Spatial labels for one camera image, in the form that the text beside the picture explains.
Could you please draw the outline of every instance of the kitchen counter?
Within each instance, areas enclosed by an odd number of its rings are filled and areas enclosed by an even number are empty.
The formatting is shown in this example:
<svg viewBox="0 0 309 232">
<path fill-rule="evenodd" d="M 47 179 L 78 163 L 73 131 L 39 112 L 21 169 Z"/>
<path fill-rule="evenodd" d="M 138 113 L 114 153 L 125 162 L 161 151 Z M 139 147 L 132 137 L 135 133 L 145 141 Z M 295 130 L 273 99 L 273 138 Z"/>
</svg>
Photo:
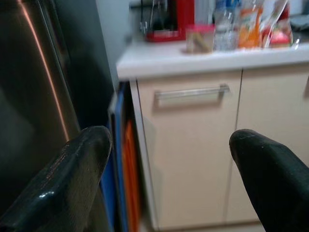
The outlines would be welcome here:
<svg viewBox="0 0 309 232">
<path fill-rule="evenodd" d="M 117 63 L 120 81 L 309 62 L 309 43 L 289 48 L 191 55 L 185 42 L 133 43 Z"/>
</svg>

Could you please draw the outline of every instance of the orange bottle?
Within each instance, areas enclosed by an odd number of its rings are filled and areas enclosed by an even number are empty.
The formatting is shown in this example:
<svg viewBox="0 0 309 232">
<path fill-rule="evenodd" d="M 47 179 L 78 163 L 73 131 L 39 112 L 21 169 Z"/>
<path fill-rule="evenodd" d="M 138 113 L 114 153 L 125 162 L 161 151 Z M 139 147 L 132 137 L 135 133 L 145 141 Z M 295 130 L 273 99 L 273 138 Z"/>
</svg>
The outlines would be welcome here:
<svg viewBox="0 0 309 232">
<path fill-rule="evenodd" d="M 240 11 L 239 48 L 261 46 L 260 22 L 263 1 L 244 0 Z"/>
</svg>

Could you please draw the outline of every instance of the cabinet handle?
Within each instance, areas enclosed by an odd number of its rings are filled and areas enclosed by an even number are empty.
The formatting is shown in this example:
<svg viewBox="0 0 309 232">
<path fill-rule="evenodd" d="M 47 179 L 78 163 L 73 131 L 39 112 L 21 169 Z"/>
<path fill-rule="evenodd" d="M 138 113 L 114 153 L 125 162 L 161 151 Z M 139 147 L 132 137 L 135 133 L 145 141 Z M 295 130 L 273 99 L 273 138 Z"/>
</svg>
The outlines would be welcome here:
<svg viewBox="0 0 309 232">
<path fill-rule="evenodd" d="M 158 100 L 167 100 L 182 97 L 194 97 L 209 94 L 224 94 L 229 93 L 230 87 L 227 84 L 222 84 L 220 87 L 215 88 L 200 88 L 200 89 L 189 89 L 169 92 L 156 92 L 154 98 Z"/>
</svg>

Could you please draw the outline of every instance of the stainless steel refrigerator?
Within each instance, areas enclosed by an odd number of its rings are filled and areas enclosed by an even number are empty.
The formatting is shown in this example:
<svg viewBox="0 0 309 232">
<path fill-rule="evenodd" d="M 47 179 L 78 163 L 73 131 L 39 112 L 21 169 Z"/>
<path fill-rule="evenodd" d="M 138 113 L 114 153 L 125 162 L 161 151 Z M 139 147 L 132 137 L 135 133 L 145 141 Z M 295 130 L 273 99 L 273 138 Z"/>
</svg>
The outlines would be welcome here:
<svg viewBox="0 0 309 232">
<path fill-rule="evenodd" d="M 95 0 L 0 0 L 0 215 L 113 92 Z"/>
</svg>

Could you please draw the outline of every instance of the cabinet door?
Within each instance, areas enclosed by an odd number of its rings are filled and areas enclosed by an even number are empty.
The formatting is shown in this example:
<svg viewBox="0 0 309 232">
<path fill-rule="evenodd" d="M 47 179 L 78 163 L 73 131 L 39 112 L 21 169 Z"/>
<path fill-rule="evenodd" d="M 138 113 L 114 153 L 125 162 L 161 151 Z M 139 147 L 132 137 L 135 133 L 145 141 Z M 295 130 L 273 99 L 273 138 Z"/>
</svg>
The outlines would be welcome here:
<svg viewBox="0 0 309 232">
<path fill-rule="evenodd" d="M 224 222 L 240 79 L 241 71 L 138 81 L 160 229 Z"/>
<path fill-rule="evenodd" d="M 309 64 L 244 70 L 237 129 L 278 141 L 309 165 Z M 233 169 L 228 221 L 252 215 L 237 167 Z"/>
</svg>

